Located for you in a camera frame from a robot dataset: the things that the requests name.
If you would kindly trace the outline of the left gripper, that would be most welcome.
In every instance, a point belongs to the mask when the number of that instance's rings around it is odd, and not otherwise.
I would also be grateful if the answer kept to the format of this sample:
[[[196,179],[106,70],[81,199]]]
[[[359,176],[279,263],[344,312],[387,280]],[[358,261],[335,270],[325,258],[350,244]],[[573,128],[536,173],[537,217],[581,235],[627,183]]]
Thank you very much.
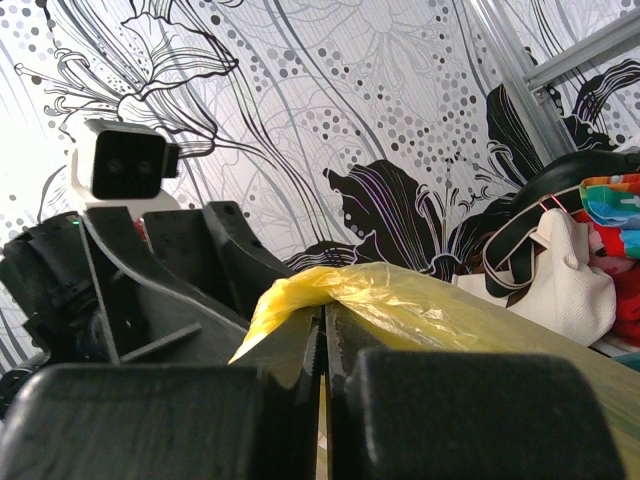
[[[58,214],[4,245],[1,283],[42,352],[19,366],[225,364],[259,297],[293,270],[258,240],[239,205]]]

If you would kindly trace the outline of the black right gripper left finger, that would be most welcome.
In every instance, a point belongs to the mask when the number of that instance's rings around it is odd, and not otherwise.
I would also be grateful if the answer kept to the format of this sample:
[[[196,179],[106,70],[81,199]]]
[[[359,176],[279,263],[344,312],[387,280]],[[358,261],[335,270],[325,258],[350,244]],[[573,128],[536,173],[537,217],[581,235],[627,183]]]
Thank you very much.
[[[296,311],[228,366],[58,366],[1,434],[5,479],[311,479],[322,327]]]

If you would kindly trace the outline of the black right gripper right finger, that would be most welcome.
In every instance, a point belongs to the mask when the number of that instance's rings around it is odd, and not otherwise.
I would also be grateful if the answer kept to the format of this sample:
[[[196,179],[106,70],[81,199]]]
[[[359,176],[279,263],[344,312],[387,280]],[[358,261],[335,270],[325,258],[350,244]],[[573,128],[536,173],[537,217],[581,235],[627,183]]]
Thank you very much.
[[[621,479],[586,378],[541,354],[402,351],[325,310],[333,479]]]

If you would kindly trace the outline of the yellow plastic trash bag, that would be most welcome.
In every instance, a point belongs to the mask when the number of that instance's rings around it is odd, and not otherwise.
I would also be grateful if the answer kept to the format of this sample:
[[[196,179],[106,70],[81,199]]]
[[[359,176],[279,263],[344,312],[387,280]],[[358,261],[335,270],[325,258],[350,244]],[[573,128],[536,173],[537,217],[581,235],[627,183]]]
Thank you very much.
[[[430,276],[388,263],[319,266],[276,280],[259,298],[239,360],[292,313],[333,301],[394,347],[560,356],[588,379],[627,462],[639,459],[639,375],[508,310]]]

